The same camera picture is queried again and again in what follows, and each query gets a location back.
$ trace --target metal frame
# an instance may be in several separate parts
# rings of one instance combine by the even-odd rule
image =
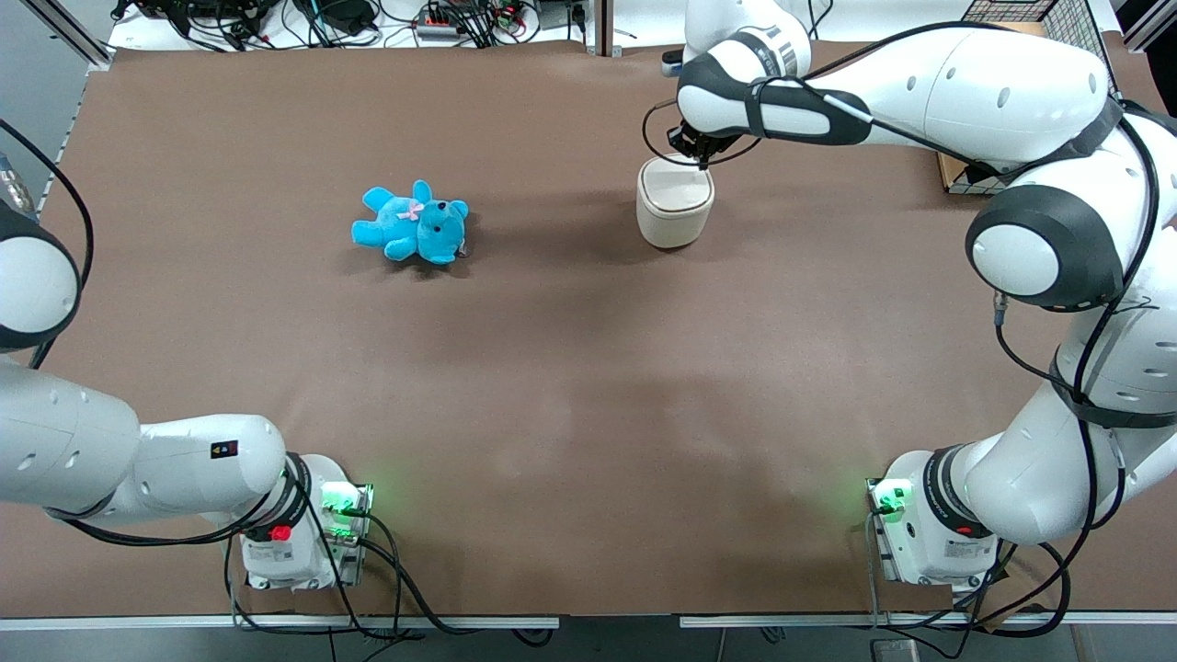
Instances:
[[[1015,614],[1004,621],[1009,625],[1040,625],[1050,614]],[[880,614],[880,625],[910,625],[926,614]],[[967,614],[947,614],[944,624],[963,625]],[[838,628],[871,625],[870,614],[786,614],[747,616],[679,616],[680,628]],[[1066,624],[1089,625],[1177,625],[1177,611],[1068,611]]]
[[[593,0],[593,45],[590,55],[620,58],[621,47],[613,42],[613,0]]]
[[[1158,0],[1141,20],[1124,31],[1124,45],[1139,53],[1173,24],[1177,24],[1177,0]]]
[[[86,31],[58,0],[20,0],[33,15],[41,19],[78,57],[99,68],[111,66],[111,53],[101,41]]]
[[[257,615],[251,618],[267,628],[346,628],[347,616],[294,616]],[[390,629],[391,617],[361,618],[365,628]],[[478,628],[484,630],[556,630],[560,627],[558,616],[457,616],[443,618],[454,628]],[[428,620],[420,616],[401,616],[399,627],[411,630],[432,629]],[[97,618],[0,618],[0,633],[49,631],[49,630],[111,630],[139,628],[240,628],[248,630],[240,618],[218,616],[104,616]]]

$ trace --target pink bow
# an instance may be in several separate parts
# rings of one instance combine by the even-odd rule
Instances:
[[[410,200],[408,211],[398,213],[397,218],[407,218],[408,220],[417,220],[418,219],[417,212],[423,211],[425,205],[418,203],[417,200]]]

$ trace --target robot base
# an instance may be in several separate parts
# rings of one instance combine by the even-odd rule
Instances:
[[[307,490],[311,503],[307,504],[302,518],[291,527],[288,539],[255,542],[241,537],[241,558],[252,588],[313,590],[335,585],[335,572],[324,549],[319,527],[311,515],[312,509],[319,517],[319,524],[326,535],[331,556],[334,557],[344,585],[352,587],[360,581],[364,548],[358,545],[358,541],[367,535],[368,519],[340,516],[333,511],[330,508],[331,499],[325,498],[327,490],[324,488],[344,486],[351,490],[352,502],[347,508],[365,514],[372,509],[372,488],[348,483],[344,470],[331,458],[304,455],[301,459],[311,474],[311,485]]]
[[[997,536],[970,538],[936,518],[924,496],[924,466],[931,451],[904,454],[883,479],[867,481],[872,508],[899,507],[876,518],[884,576],[910,584],[947,584],[953,593],[980,585],[997,556]]]

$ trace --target table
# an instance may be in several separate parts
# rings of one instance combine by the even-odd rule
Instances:
[[[697,244],[657,251],[633,178],[638,119],[673,88],[658,55],[120,54],[62,163],[97,262],[46,368],[144,421],[257,412],[337,458],[377,484],[443,614],[863,611],[864,479],[1004,428],[1035,388],[960,254],[980,201],[943,193],[930,153],[772,144],[716,168]],[[448,271],[348,241],[364,190],[418,177],[474,213]],[[78,246],[72,213],[54,191],[45,223]],[[1018,307],[1009,333],[1045,357],[1064,324]],[[1175,496],[1092,538],[1076,609],[1177,610],[1158,527]],[[215,549],[108,548],[15,505],[0,527],[21,532],[0,539],[6,618],[225,613]],[[946,600],[885,588],[885,609]],[[357,607],[386,614],[388,595],[370,574]]]

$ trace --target power strip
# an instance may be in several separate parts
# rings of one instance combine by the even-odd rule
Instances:
[[[421,7],[417,15],[417,37],[423,41],[457,41],[458,26],[450,25],[443,16],[431,16],[428,7]]]

